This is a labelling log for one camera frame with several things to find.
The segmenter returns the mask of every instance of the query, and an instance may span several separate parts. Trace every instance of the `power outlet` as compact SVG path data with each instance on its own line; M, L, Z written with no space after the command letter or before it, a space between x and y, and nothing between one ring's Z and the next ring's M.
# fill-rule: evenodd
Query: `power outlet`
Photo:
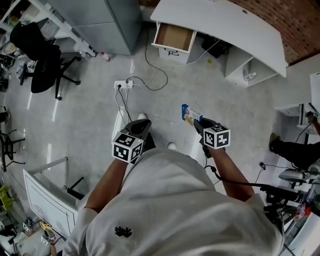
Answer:
M114 82L114 88L118 89L118 86L121 86L120 89L131 89L134 86L134 82L132 80L129 80L128 83L126 81L115 81Z

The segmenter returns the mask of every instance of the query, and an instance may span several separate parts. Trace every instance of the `small box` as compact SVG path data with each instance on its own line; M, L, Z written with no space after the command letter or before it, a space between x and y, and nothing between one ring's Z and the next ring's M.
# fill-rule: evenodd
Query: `small box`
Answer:
M230 146L230 129L218 125L203 130L203 143L215 150Z
M188 122L190 125L194 126L194 120L198 120L199 122L201 122L202 116L202 114L195 111L187 104L182 105L182 120Z
M112 156L131 163L141 155L144 141L128 134L118 132L112 141Z

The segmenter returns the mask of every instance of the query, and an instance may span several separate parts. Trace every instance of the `red brick wall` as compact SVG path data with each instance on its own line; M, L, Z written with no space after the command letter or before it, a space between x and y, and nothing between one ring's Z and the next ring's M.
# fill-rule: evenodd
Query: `red brick wall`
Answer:
M156 6L159 0L140 0ZM320 5L316 0L230 0L274 26L289 64L320 52Z

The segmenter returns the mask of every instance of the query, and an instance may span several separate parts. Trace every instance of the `drawer handle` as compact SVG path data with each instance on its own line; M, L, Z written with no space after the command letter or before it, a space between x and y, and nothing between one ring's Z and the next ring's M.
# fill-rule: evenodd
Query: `drawer handle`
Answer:
M170 55L179 56L179 54L176 54L178 52L177 50L171 50L170 48L164 48L164 50L168 52L168 56Z

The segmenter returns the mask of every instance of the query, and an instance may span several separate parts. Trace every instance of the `white shoe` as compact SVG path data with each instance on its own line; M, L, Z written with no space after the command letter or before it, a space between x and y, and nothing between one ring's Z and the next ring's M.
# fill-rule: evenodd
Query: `white shoe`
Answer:
M141 120L141 119L148 119L147 115L145 113L140 113L138 115L138 120Z
M166 146L166 148L167 148L168 150L177 151L177 146L176 146L176 144L174 144L173 142L170 142L170 143L168 144L168 146Z

